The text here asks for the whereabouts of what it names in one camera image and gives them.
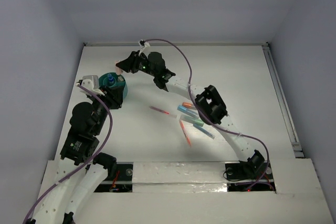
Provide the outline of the pink gel pen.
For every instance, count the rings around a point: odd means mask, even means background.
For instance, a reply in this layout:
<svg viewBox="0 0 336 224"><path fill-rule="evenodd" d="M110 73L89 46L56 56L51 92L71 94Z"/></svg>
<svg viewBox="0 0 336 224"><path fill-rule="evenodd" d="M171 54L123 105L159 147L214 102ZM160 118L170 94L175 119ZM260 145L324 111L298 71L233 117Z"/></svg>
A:
<svg viewBox="0 0 336 224"><path fill-rule="evenodd" d="M167 116L169 116L169 117L171 117L171 118L177 118L177 115L176 115L176 114L173 114L173 113L168 112L168 111L166 111L166 110L162 110L162 109L156 108L156 107L154 107L154 106L149 106L149 108L152 109L152 110L154 110L154 111L157 111L157 112L160 112L160 113L162 113L162 114L165 114L165 115L167 115Z"/></svg>

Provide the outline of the orange red pen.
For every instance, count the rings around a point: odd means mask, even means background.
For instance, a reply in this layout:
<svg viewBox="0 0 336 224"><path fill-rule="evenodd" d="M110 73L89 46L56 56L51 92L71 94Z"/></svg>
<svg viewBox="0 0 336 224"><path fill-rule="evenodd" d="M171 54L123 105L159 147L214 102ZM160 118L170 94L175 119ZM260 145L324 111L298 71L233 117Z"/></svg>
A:
<svg viewBox="0 0 336 224"><path fill-rule="evenodd" d="M191 147L192 144L191 144L190 138L189 138L189 136L188 136L188 134L187 134L186 128L185 128L185 126L184 126L184 124L183 124L183 121L182 121L182 120L179 120L179 124L180 124L180 127L181 127L181 129L182 129L182 132L183 132L183 134L184 134L184 137L185 137L185 139L186 139L186 141L187 141L189 147Z"/></svg>

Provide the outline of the blue cap spray bottle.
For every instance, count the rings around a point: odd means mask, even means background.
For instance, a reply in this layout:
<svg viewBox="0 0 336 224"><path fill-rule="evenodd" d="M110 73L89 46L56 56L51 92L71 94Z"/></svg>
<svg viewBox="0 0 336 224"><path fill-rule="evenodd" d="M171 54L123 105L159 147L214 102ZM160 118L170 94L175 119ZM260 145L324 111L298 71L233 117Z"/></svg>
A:
<svg viewBox="0 0 336 224"><path fill-rule="evenodd" d="M107 75L107 82L109 87L115 84L115 78L111 73L108 73Z"/></svg>

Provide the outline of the green round pen holder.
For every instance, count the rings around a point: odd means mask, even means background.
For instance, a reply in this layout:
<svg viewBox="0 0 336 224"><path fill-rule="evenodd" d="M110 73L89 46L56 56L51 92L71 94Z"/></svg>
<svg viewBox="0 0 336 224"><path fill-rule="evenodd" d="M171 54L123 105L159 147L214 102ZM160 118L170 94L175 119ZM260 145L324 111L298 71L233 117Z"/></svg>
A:
<svg viewBox="0 0 336 224"><path fill-rule="evenodd" d="M114 76L114 78L116 79L115 84L113 86L110 86L110 88L116 87L116 86L122 86L123 87L123 99L125 99L127 97L127 94L128 94L128 86L127 86L126 80L125 80L125 82L119 82L118 81L118 76L123 76L123 75L117 75L115 72L108 72L108 73L111 73ZM109 87L108 82L107 82L108 73L105 73L101 77L99 77L99 86Z"/></svg>

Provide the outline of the blue gel pen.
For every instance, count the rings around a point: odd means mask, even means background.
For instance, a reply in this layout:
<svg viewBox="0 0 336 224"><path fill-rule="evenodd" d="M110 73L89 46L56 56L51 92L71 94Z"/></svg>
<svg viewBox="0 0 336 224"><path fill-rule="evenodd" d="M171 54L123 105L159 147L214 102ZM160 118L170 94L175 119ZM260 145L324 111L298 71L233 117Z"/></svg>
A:
<svg viewBox="0 0 336 224"><path fill-rule="evenodd" d="M207 131L206 129L204 129L203 127L197 125L197 124L193 124L193 127L198 129L200 132L202 132L203 134L207 135L208 137L210 137L211 139L215 138L215 135L213 135L212 133L210 133L209 131Z"/></svg>

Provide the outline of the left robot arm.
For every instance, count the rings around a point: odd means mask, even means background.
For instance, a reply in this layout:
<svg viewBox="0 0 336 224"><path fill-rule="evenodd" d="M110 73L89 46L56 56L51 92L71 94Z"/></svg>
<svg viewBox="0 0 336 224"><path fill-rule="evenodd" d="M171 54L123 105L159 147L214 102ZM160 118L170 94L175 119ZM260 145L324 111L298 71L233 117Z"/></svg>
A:
<svg viewBox="0 0 336 224"><path fill-rule="evenodd" d="M101 151L107 141L100 143L97 136L106 119L111 133L111 110L121 108L124 88L101 86L94 90L76 85L89 101L73 108L55 181L33 204L24 223L75 223L98 185L116 174L117 160Z"/></svg>

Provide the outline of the orange highlighter marker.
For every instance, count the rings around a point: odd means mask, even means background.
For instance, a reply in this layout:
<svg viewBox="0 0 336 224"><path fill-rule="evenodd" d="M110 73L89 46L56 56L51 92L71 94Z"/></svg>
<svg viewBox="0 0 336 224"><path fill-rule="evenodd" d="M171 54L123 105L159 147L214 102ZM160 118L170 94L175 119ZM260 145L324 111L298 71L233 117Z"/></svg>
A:
<svg viewBox="0 0 336 224"><path fill-rule="evenodd" d="M191 110L195 110L196 107L192 104L192 103L188 103L188 102L183 102L182 106Z"/></svg>

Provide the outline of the pink pencil sharpener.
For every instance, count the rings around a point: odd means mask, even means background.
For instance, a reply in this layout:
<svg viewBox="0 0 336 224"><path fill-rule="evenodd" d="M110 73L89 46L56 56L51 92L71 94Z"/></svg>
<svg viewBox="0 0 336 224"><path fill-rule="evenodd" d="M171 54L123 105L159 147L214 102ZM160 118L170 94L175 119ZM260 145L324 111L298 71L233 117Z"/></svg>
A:
<svg viewBox="0 0 336 224"><path fill-rule="evenodd" d="M121 68L118 67L118 63L119 63L119 62L120 62L119 60L115 61L115 73L116 73L117 75L121 75L121 74L123 74L123 70L122 70Z"/></svg>

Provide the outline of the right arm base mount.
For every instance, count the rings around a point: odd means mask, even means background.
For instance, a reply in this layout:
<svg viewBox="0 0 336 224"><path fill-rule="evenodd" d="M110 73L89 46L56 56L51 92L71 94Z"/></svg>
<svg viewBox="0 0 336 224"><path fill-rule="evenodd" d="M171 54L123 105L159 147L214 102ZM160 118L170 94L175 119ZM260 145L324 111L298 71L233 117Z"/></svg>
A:
<svg viewBox="0 0 336 224"><path fill-rule="evenodd" d="M264 162L256 175L248 175L241 163L226 163L223 178L229 192L276 191L271 165Z"/></svg>

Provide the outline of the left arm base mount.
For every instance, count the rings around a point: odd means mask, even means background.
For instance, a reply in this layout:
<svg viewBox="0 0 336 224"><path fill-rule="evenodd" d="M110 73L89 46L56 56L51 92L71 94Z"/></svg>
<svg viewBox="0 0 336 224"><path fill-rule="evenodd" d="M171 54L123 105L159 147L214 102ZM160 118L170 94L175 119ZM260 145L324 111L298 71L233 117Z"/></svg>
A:
<svg viewBox="0 0 336 224"><path fill-rule="evenodd" d="M94 190L95 193L131 193L133 163L117 163L114 176L107 177Z"/></svg>

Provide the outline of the green highlighter marker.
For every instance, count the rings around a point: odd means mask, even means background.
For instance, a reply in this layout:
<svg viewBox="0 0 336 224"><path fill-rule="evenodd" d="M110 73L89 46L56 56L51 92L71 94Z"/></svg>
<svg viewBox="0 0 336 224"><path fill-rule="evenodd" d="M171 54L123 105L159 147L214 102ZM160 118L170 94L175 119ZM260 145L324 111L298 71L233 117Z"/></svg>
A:
<svg viewBox="0 0 336 224"><path fill-rule="evenodd" d="M180 116L180 120L188 122L190 124L198 125L200 127L203 127L203 125L204 125L204 122L201 119L197 119L197 118L194 118L194 117L191 117L191 116L188 116L188 115L184 115L184 114Z"/></svg>

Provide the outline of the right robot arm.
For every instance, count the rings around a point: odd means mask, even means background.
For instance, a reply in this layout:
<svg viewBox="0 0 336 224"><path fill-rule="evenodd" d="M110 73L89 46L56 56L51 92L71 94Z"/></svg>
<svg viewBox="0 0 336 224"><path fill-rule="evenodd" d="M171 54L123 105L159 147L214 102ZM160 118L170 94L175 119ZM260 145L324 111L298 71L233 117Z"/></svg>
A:
<svg viewBox="0 0 336 224"><path fill-rule="evenodd" d="M151 52L146 56L140 51L133 51L127 59L117 62L115 66L126 73L141 71L149 74L159 89L190 99L200 119L217 129L234 150L246 178L258 181L264 176L269 158L264 158L260 151L247 142L248 138L252 139L251 136L238 132L230 120L226 104L213 85L202 88L177 77L166 67L159 52Z"/></svg>

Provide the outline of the blue highlighter marker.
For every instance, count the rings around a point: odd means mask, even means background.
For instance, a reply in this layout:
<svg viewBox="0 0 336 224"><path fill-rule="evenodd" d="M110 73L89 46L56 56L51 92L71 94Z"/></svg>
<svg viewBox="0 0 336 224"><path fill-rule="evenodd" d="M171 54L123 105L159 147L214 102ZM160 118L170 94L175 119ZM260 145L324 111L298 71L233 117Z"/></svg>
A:
<svg viewBox="0 0 336 224"><path fill-rule="evenodd" d="M188 116L190 116L190 117L193 117L193 118L196 118L196 119L199 118L197 112L195 112L195 111L193 111L191 109L188 109L188 108L186 108L186 107L184 107L182 105L179 105L177 107L177 110L180 111L180 112L182 112L182 113L184 113L184 114L186 114L186 115L188 115Z"/></svg>

